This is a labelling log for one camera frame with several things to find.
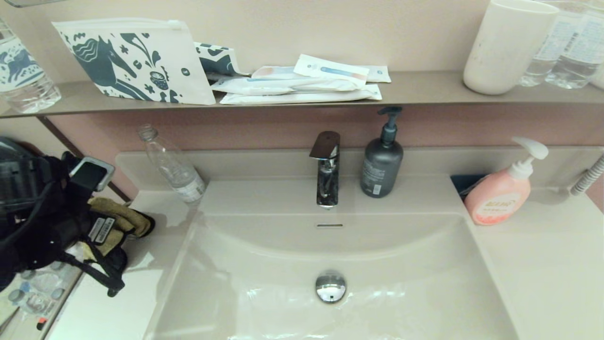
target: faucet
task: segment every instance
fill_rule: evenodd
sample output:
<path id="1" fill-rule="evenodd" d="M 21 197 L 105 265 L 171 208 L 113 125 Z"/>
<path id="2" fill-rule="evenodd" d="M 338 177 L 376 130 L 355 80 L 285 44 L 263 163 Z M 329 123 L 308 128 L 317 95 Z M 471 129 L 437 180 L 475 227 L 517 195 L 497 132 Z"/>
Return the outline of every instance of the faucet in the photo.
<path id="1" fill-rule="evenodd" d="M 339 134 L 334 131 L 321 132 L 309 156 L 319 160 L 316 204 L 329 210 L 338 205 Z"/>

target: soap dispenser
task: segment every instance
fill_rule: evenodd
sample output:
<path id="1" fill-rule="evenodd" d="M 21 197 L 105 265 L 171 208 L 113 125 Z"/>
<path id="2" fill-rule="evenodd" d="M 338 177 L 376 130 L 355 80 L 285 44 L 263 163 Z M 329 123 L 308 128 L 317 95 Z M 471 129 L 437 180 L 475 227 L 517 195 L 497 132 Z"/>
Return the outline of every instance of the soap dispenser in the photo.
<path id="1" fill-rule="evenodd" d="M 382 128 L 382 135 L 369 142 L 365 148 L 365 161 L 361 174 L 361 189 L 370 197 L 380 198 L 388 195 L 394 187 L 403 160 L 403 148 L 396 138 L 396 117 L 403 108 L 387 107 L 378 114 L 388 115 L 388 122 Z"/>
<path id="2" fill-rule="evenodd" d="M 512 216 L 529 197 L 532 161 L 544 159 L 549 153 L 545 145 L 532 139 L 514 137 L 512 140 L 522 145 L 530 156 L 488 175 L 470 191 L 464 204 L 476 224 L 491 226 Z"/>

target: faucet handle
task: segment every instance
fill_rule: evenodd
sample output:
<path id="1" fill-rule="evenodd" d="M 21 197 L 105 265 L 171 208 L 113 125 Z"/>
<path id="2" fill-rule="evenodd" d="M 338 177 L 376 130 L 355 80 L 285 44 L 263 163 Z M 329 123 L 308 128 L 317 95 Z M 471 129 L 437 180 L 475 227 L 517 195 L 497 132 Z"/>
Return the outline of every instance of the faucet handle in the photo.
<path id="1" fill-rule="evenodd" d="M 323 131 L 317 137 L 315 145 L 310 150 L 310 157 L 314 159 L 333 159 L 339 154 L 339 133 Z"/>

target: white sink basin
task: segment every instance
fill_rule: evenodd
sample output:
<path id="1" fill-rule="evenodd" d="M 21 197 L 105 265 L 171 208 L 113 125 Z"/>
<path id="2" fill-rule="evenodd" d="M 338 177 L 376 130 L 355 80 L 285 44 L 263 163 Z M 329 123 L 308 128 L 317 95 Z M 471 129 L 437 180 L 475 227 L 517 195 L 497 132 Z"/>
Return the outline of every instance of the white sink basin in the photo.
<path id="1" fill-rule="evenodd" d="M 146 339 L 517 339 L 466 220 L 206 214 Z M 315 291 L 328 269 L 347 281 L 336 304 Z"/>

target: pink hand soap bottle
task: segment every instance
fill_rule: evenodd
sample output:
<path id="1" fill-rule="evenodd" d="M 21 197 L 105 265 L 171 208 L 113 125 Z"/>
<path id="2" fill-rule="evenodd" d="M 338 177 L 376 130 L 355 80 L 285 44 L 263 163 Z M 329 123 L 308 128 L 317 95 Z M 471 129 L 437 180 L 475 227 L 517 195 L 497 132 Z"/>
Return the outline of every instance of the pink hand soap bottle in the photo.
<path id="1" fill-rule="evenodd" d="M 464 204 L 474 223 L 491 226 L 507 220 L 526 201 L 530 194 L 529 176 L 533 174 L 534 159 L 546 158 L 547 147 L 532 139 L 514 137 L 530 154 L 509 168 L 483 178 L 467 195 Z"/>

